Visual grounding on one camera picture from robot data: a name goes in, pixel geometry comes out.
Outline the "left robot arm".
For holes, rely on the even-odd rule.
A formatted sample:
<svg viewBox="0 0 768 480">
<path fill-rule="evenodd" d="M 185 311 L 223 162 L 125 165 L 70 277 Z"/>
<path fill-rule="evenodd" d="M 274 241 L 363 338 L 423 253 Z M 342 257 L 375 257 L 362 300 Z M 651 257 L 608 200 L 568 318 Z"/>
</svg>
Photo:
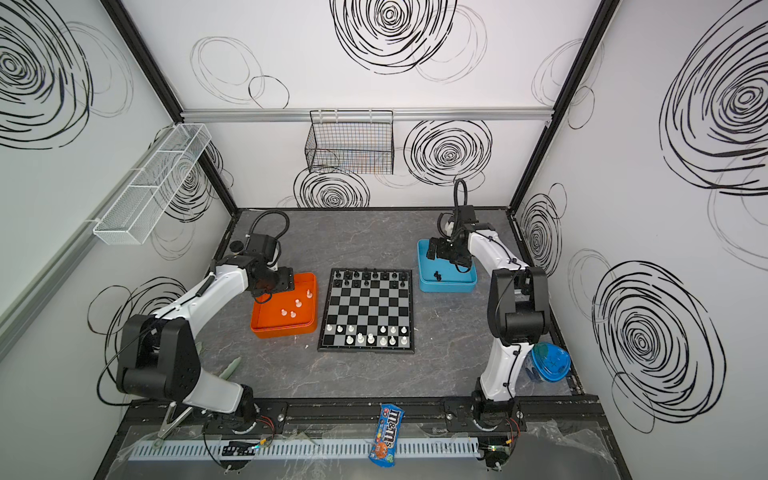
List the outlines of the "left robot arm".
<svg viewBox="0 0 768 480">
<path fill-rule="evenodd" d="M 247 428 L 258 422 L 252 388 L 204 370 L 196 337 L 219 310 L 244 292 L 264 303 L 294 289 L 293 269 L 278 265 L 281 238 L 289 228 L 286 212 L 261 212 L 243 246 L 213 262 L 195 287 L 149 314 L 131 316 L 117 352 L 103 370 L 114 378 L 116 390 L 230 416 Z"/>
</svg>

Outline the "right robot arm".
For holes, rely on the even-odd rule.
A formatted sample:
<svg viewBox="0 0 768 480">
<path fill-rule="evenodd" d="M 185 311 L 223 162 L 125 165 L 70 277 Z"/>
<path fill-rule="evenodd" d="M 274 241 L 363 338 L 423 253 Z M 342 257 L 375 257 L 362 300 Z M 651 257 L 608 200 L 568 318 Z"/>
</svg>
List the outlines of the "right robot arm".
<svg viewBox="0 0 768 480">
<path fill-rule="evenodd" d="M 519 259 L 490 224 L 477 219 L 463 179 L 454 182 L 453 210 L 447 222 L 437 221 L 437 228 L 427 259 L 445 260 L 459 271 L 469 270 L 477 260 L 490 275 L 486 318 L 493 343 L 472 393 L 473 421 L 490 431 L 494 426 L 486 417 L 499 416 L 501 425 L 512 427 L 517 379 L 551 324 L 547 275 Z"/>
</svg>

